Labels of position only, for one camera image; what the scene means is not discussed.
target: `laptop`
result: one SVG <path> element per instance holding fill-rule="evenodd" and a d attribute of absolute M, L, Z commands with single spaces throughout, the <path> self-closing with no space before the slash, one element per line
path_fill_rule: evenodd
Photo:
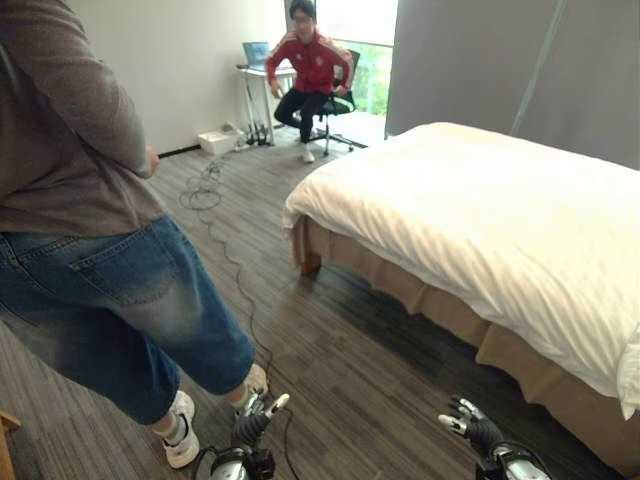
<path fill-rule="evenodd" d="M 265 70 L 264 62 L 269 56 L 269 44 L 267 42 L 244 42 L 242 44 L 247 56 L 247 63 L 252 70 Z"/>

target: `gray long sleeve shirt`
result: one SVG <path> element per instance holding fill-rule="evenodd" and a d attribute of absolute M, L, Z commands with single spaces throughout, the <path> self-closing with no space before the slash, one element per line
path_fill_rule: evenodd
<path fill-rule="evenodd" d="M 62 0 L 0 0 L 0 232 L 126 233 L 161 216 L 141 122 Z"/>

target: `hand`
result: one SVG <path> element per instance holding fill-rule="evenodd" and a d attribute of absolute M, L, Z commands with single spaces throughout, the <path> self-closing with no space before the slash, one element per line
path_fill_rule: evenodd
<path fill-rule="evenodd" d="M 151 178 L 156 173 L 156 169 L 160 164 L 160 157 L 158 157 L 158 154 L 153 149 L 153 147 L 150 147 L 148 145 L 147 145 L 146 153 L 147 153 L 147 160 L 149 160 L 149 163 L 151 164 L 151 174 L 149 175 L 149 178 Z"/>
<path fill-rule="evenodd" d="M 347 94 L 347 91 L 348 90 L 344 88 L 342 85 L 338 85 L 336 89 L 333 91 L 333 93 L 338 95 L 339 97 L 344 97 Z"/>
<path fill-rule="evenodd" d="M 270 83 L 271 86 L 271 94 L 273 95 L 274 98 L 282 98 L 282 95 L 280 93 L 280 84 L 278 83 L 278 80 L 276 80 L 275 78 L 273 80 L 271 80 Z"/>

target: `denim shorts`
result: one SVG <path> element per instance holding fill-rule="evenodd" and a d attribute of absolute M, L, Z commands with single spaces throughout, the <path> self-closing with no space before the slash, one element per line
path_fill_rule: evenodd
<path fill-rule="evenodd" d="M 169 409 L 176 364 L 221 395 L 255 356 L 169 216 L 100 238 L 0 234 L 0 320 L 53 369 L 141 424 Z"/>

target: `man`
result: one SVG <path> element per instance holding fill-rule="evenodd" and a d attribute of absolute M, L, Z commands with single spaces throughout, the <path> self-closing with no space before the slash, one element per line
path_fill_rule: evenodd
<path fill-rule="evenodd" d="M 0 320 L 62 375 L 149 425 L 180 468 L 199 443 L 176 363 L 236 409 L 267 383 L 145 184 L 158 162 L 66 3 L 0 1 Z"/>
<path fill-rule="evenodd" d="M 338 47 L 318 32 L 315 8 L 309 0 L 294 0 L 289 8 L 289 16 L 295 22 L 295 28 L 269 54 L 267 80 L 273 96 L 281 98 L 275 71 L 282 60 L 289 59 L 297 72 L 296 81 L 280 101 L 275 117 L 286 125 L 300 129 L 300 157 L 311 163 L 315 160 L 308 146 L 313 115 L 332 91 L 338 96 L 347 93 L 351 87 L 353 59 L 348 50 Z M 334 65 L 342 67 L 343 72 L 342 81 L 335 90 Z M 293 117 L 297 110 L 300 110 L 300 120 Z"/>

